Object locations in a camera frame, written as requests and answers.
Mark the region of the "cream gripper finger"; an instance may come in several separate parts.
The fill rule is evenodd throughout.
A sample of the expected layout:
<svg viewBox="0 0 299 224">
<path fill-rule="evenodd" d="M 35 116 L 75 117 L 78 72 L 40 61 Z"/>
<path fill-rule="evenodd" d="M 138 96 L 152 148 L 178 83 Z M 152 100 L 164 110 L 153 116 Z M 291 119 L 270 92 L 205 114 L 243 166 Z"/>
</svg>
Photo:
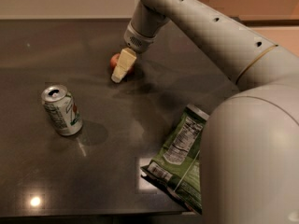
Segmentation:
<svg viewBox="0 0 299 224">
<path fill-rule="evenodd" d="M 136 61 L 136 53 L 130 49 L 125 48 L 120 52 L 117 65 L 112 72 L 111 79 L 115 83 L 120 83 L 122 79 L 128 75 L 128 71 L 134 66 Z"/>
</svg>

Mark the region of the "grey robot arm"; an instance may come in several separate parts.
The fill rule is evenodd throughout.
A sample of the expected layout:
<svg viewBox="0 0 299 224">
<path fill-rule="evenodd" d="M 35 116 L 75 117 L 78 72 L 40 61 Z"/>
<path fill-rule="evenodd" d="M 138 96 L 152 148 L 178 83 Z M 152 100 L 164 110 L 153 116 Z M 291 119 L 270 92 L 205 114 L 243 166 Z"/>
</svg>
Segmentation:
<svg viewBox="0 0 299 224">
<path fill-rule="evenodd" d="M 197 0 L 139 0 L 127 47 L 168 21 L 238 88 L 203 130 L 203 223 L 299 224 L 299 57 Z"/>
</svg>

